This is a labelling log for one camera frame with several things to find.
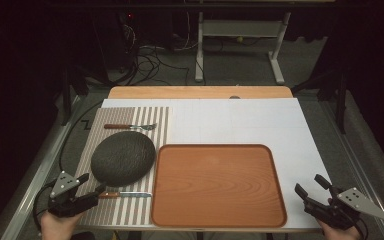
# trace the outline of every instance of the white table surface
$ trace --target white table surface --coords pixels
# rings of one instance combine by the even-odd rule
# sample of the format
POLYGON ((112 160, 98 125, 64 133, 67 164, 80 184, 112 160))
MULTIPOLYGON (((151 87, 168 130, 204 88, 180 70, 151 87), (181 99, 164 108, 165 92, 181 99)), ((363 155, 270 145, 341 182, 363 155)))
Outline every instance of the white table surface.
POLYGON ((297 99, 106 99, 102 104, 103 108, 142 106, 172 109, 168 139, 171 144, 252 143, 269 147, 288 218, 278 231, 320 228, 304 212, 303 201, 294 190, 299 183, 317 201, 327 203, 330 197, 314 181, 316 174, 330 179, 297 99))

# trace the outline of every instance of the human hand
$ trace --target human hand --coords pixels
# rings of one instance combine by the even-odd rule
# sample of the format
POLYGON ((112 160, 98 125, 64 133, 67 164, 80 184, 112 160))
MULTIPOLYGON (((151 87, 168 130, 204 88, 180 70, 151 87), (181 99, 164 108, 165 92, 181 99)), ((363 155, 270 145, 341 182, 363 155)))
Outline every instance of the human hand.
POLYGON ((42 240, 69 240, 83 213, 74 217, 59 218, 46 211, 41 218, 42 240))
POLYGON ((355 227, 350 227, 347 230, 332 228, 326 223, 316 219, 323 229, 327 240, 359 240, 361 238, 355 227))

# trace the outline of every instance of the metal frame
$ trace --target metal frame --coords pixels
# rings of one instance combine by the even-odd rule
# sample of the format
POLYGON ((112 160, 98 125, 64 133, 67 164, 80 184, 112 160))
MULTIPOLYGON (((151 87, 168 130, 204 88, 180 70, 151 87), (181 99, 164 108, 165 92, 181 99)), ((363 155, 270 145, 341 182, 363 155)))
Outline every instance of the metal frame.
MULTIPOLYGON (((360 160, 358 159, 357 155, 353 151, 350 143, 348 142, 348 139, 346 135, 342 133, 342 131, 338 128, 335 122, 335 116, 332 112, 331 107, 329 106, 328 102, 322 102, 321 107, 324 111, 324 113, 328 116, 328 119, 330 120, 330 123, 332 127, 335 129, 335 133, 337 134, 342 147, 344 148, 347 157, 349 159, 349 167, 351 171, 353 172, 354 179, 356 180, 360 190, 376 205, 378 205, 383 211, 384 211, 384 204, 378 194, 376 193, 374 187, 370 183, 369 177, 364 172, 363 166, 360 163, 360 160)), ((379 218, 374 218, 377 225, 379 226, 379 230, 382 232, 384 236, 384 220, 381 220, 379 218)))
POLYGON ((284 85, 277 56, 282 46, 283 37, 288 27, 290 12, 286 12, 283 21, 232 21, 232 20, 204 20, 204 14, 199 13, 198 50, 196 54, 195 81, 204 80, 204 53, 202 50, 204 36, 243 36, 243 37, 276 37, 274 51, 268 52, 276 83, 284 85))
POLYGON ((222 12, 245 11, 261 12, 262 10, 299 11, 314 9, 317 11, 355 11, 369 7, 370 3, 334 3, 309 1, 282 1, 256 3, 179 3, 179 4, 118 4, 118 3, 52 3, 44 1, 47 7, 58 11, 69 12, 102 12, 102 11, 188 11, 188 12, 222 12))
POLYGON ((45 181, 49 176, 49 172, 58 158, 64 139, 67 137, 68 132, 72 127, 74 122, 73 119, 78 116, 78 111, 80 109, 79 105, 81 105, 81 103, 83 102, 78 96, 73 100, 72 108, 75 109, 74 114, 71 115, 67 124, 65 126, 61 126, 58 130, 56 139, 53 141, 53 145, 46 151, 46 155, 43 158, 42 163, 31 180, 23 199, 21 200, 1 239, 17 239, 20 234, 27 218, 30 217, 30 213, 33 209, 34 198, 37 192, 45 184, 45 181))

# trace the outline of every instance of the wooden board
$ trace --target wooden board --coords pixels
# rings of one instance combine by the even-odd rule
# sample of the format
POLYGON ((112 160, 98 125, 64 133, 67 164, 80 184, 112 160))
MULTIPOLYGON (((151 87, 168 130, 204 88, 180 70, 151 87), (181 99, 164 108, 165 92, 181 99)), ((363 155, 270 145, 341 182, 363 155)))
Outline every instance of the wooden board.
POLYGON ((292 98, 285 86, 128 86, 111 89, 109 99, 292 98))
POLYGON ((159 150, 152 222, 165 227, 281 227, 286 211, 269 148, 173 144, 159 150))

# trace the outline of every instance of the knife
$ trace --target knife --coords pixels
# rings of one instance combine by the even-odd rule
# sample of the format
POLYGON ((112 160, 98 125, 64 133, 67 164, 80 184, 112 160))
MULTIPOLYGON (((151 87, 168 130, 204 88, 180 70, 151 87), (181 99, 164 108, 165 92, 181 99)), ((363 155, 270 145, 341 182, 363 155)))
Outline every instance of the knife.
POLYGON ((148 192, 103 192, 99 194, 99 198, 119 198, 119 197, 152 197, 152 193, 148 192))

